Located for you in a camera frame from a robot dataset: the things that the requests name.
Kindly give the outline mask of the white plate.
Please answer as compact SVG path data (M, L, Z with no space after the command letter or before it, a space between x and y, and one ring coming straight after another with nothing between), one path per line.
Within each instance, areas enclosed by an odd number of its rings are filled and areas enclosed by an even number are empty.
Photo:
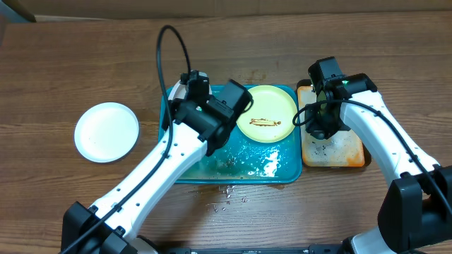
M168 99L184 99L197 103L205 102L212 95L208 80L179 80L172 88Z
M110 163L126 156L137 143L140 126L125 105L104 102L87 110L78 120L74 134L77 151L95 163Z

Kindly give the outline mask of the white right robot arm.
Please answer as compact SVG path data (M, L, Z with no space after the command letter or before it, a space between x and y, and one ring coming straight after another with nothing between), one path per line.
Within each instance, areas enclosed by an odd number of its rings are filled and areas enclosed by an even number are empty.
M345 239L338 253L409 253L451 239L451 168L420 149L363 73L310 73L316 101L302 108L318 139L354 131L388 183L375 228Z

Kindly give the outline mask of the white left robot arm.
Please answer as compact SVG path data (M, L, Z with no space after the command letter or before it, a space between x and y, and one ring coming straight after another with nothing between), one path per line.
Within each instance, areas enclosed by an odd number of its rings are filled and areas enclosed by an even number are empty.
M183 73L182 97L163 97L165 134L113 190L90 207L75 202L64 214L62 253L155 253L138 239L151 210L193 164L228 141L236 121L252 104L248 90L229 80L219 94L198 71Z

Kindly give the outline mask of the white plate front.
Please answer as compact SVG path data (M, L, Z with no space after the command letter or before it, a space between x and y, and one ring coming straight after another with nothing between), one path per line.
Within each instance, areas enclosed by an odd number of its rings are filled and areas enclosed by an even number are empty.
M74 134L77 151L95 163L110 163L126 156L137 143L140 126L125 105L104 102L87 110L78 120Z

